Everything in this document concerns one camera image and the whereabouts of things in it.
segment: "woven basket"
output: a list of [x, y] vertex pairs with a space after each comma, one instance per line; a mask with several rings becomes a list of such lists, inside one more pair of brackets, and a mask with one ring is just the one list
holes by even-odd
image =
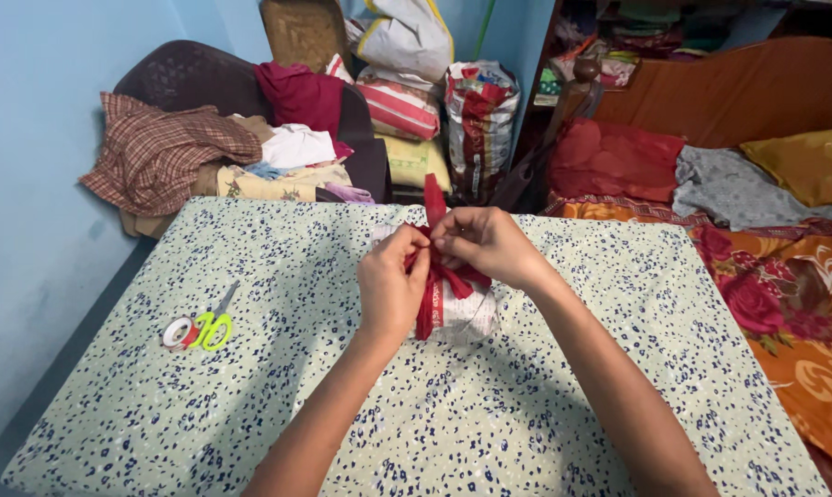
[[278, 64], [286, 67], [299, 62], [323, 74], [338, 53], [351, 72], [352, 55], [338, 0], [262, 0], [260, 14]]

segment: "red bow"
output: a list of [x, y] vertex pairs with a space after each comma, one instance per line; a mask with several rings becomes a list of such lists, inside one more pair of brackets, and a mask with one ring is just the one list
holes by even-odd
[[[441, 187], [437, 186], [437, 179], [433, 174], [425, 175], [425, 214], [428, 218], [428, 226], [415, 226], [414, 228], [422, 232], [422, 234], [429, 236], [432, 229], [441, 221], [444, 214], [447, 213], [447, 205], [444, 202], [444, 193], [441, 192]], [[428, 267], [428, 279], [425, 282], [425, 293], [422, 294], [422, 305], [419, 308], [419, 314], [416, 316], [416, 338], [418, 340], [428, 340], [431, 331], [434, 328], [432, 317], [433, 311], [433, 297], [435, 284], [442, 288], [444, 279], [450, 282], [450, 288], [453, 290], [453, 295], [456, 299], [462, 300], [471, 295], [474, 291], [471, 283], [473, 281], [482, 287], [489, 287], [493, 280], [489, 276], [477, 271], [470, 265], [465, 265], [457, 270], [452, 270], [441, 264], [441, 253], [437, 248], [432, 246], [431, 250], [431, 266]], [[419, 252], [413, 252], [406, 260], [404, 260], [404, 267], [407, 272], [413, 263], [416, 262], [416, 256]], [[443, 294], [440, 297], [440, 305], [443, 306]]]

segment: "gift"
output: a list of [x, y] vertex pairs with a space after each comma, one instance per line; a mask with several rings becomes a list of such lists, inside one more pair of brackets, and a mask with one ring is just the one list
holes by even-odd
[[[428, 226], [415, 226], [426, 236], [444, 217], [446, 205], [444, 195], [433, 174], [426, 175], [425, 205]], [[398, 229], [393, 225], [377, 225], [373, 231], [373, 245]], [[441, 254], [431, 249], [431, 266], [428, 270], [425, 293], [416, 324], [410, 333], [417, 340], [445, 341], [453, 344], [467, 344], [483, 340], [497, 326], [496, 297], [490, 288], [492, 279], [478, 272], [472, 266], [451, 270], [441, 265]], [[416, 253], [404, 261], [410, 270]]]

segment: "hand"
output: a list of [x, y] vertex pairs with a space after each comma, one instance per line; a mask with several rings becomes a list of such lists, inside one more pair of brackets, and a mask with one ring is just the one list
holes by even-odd
[[[430, 241], [416, 228], [401, 225], [358, 264], [361, 325], [356, 335], [397, 351], [416, 321], [428, 278]], [[404, 259], [419, 251], [407, 274]]]
[[460, 207], [447, 212], [431, 240], [455, 269], [465, 263], [521, 290], [538, 288], [557, 271], [526, 238], [507, 212], [496, 207]]

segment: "plaid shirt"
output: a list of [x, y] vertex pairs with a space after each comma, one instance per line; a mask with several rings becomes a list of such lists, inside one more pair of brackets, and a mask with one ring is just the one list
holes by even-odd
[[178, 211], [198, 168], [226, 156], [262, 159], [260, 141], [216, 107], [164, 112], [130, 96], [102, 92], [106, 132], [97, 164], [79, 181], [103, 200], [140, 216]]

